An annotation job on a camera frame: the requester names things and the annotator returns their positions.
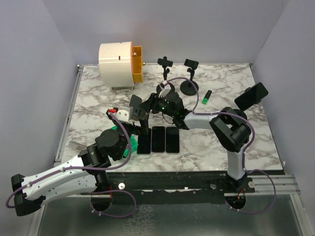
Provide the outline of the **silver-edged phone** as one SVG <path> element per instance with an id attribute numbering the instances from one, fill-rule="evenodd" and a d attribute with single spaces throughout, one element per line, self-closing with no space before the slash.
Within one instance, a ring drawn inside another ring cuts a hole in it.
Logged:
<path id="1" fill-rule="evenodd" d="M 140 134 L 138 136 L 138 154 L 150 154 L 151 153 L 151 132 L 147 134 Z"/>

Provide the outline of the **black phone with silver edge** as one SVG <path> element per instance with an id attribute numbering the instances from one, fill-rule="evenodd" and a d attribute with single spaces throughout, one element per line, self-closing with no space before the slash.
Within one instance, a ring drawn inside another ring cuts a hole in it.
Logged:
<path id="1" fill-rule="evenodd" d="M 152 152 L 165 152 L 165 127 L 153 126 L 152 127 Z"/>

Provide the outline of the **purple-edged black phone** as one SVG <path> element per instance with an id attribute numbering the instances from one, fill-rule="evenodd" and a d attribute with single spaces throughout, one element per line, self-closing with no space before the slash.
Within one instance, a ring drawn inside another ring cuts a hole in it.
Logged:
<path id="1" fill-rule="evenodd" d="M 179 128 L 166 127 L 165 151 L 167 153 L 179 153 L 180 152 Z"/>

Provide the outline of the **tall black phone stand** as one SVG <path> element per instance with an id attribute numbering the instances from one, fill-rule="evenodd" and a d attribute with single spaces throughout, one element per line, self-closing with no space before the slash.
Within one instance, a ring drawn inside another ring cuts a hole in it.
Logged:
<path id="1" fill-rule="evenodd" d="M 184 62 L 184 65 L 188 67 L 187 72 L 190 73 L 190 82 L 189 81 L 183 81 L 180 85 L 180 91 L 187 96 L 193 96 L 196 95 L 196 90 L 199 90 L 198 84 L 193 81 L 193 77 L 195 75 L 195 70 L 197 69 L 199 62 L 186 59 Z"/>

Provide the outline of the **black round-base front stand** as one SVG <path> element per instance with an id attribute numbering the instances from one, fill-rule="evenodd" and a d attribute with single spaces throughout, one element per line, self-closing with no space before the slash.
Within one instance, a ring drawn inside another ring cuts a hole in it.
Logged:
<path id="1" fill-rule="evenodd" d="M 164 79 L 164 81 L 166 81 L 167 80 L 167 75 L 170 72 L 169 67 L 173 66 L 173 62 L 168 60 L 167 57 L 164 56 L 162 59 L 159 58 L 157 60 L 157 63 L 158 63 L 158 65 L 162 66 L 162 68 L 163 68 L 163 79 Z M 175 91 L 174 85 L 172 83 L 169 83 L 169 85 L 171 87 L 171 91 Z M 161 92 L 161 88 L 160 88 L 159 85 L 157 85 L 156 91 L 157 91 L 157 93 Z"/>

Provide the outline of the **brown round phone stand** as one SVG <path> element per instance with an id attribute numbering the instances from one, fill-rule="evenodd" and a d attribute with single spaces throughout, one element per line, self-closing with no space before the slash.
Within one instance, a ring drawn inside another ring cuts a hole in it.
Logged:
<path id="1" fill-rule="evenodd" d="M 131 96 L 129 106 L 132 108 L 131 119 L 134 121 L 142 120 L 146 115 L 146 112 L 140 107 L 141 104 L 142 99 L 139 96 L 133 94 Z"/>

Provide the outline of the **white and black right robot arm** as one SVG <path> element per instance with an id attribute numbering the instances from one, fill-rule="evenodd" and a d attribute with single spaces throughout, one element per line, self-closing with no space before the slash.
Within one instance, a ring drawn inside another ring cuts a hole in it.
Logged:
<path id="1" fill-rule="evenodd" d="M 165 97 L 152 93 L 139 107 L 146 113 L 162 113 L 172 117 L 174 125 L 179 129 L 212 130 L 227 151 L 227 189 L 238 192 L 243 188 L 243 178 L 246 176 L 244 150 L 250 134 L 253 133 L 246 118 L 239 116 L 230 107 L 214 113 L 194 113 L 184 107 L 176 92 L 170 92 Z"/>

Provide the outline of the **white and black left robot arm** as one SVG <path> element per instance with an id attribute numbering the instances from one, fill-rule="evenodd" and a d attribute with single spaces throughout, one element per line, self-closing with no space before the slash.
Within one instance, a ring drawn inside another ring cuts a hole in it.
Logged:
<path id="1" fill-rule="evenodd" d="M 13 208 L 17 216 L 26 216 L 58 198 L 111 192 L 106 172 L 126 164 L 112 167 L 111 161 L 121 160 L 125 152 L 128 152 L 126 161 L 130 160 L 131 136 L 148 133 L 149 115 L 138 117 L 139 125 L 130 123 L 130 118 L 124 118 L 120 111 L 110 110 L 108 117 L 116 129 L 103 131 L 92 145 L 67 162 L 33 176 L 12 176 L 13 192 L 6 201 L 6 207 Z"/>

